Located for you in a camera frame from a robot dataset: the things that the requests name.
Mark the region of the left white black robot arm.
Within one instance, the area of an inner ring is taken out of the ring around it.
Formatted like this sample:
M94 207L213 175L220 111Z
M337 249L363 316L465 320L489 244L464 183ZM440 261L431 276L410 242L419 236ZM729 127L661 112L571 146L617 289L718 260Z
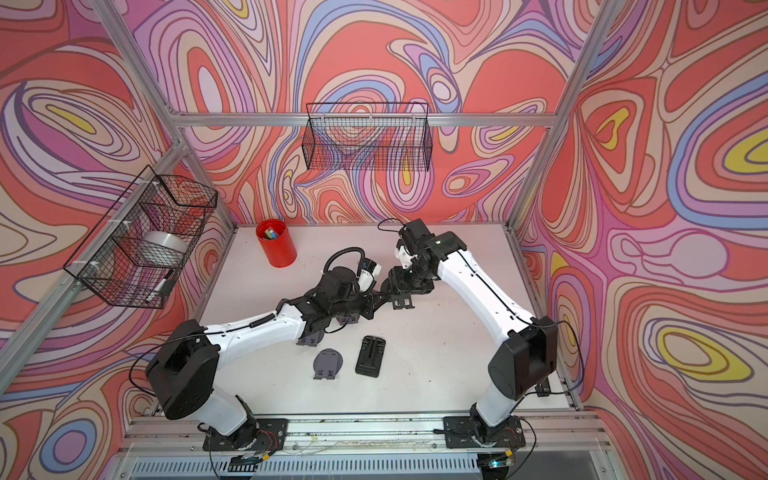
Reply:
M370 319L386 298L375 291L381 267L360 248L344 248L326 261L318 284L283 299L266 313L221 325L195 320L179 325L145 369L168 420L191 419L235 450L255 445L263 431L244 400L216 383L218 371L257 350L282 342L316 345L359 318Z

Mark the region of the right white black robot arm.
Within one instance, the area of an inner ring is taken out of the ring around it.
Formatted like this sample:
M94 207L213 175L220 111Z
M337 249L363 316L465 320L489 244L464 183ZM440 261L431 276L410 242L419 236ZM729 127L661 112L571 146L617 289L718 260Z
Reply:
M535 385L553 373L558 330L547 316L537 318L493 281L454 232L436 235L422 220L402 224L396 256L381 292L395 310L411 309L412 297L426 295L441 281L450 286L486 327L496 352L488 363L490 384L463 418L446 417L442 434L451 448L463 441L490 448L510 428L513 412Z

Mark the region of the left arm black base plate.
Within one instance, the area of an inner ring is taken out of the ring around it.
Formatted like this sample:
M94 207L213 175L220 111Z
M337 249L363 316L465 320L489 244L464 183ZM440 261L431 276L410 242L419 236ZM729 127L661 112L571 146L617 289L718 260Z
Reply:
M227 436L213 429L204 440L203 450L274 454L284 448L288 424L287 418L258 418L247 420L234 433Z

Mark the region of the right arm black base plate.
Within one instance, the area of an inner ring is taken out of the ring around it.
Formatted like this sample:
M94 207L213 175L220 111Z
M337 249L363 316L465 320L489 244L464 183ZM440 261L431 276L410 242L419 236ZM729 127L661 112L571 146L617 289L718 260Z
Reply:
M516 451L526 445L521 420L509 416L499 425L487 426L477 417L446 416L441 428L435 429L443 435L449 449L506 448Z

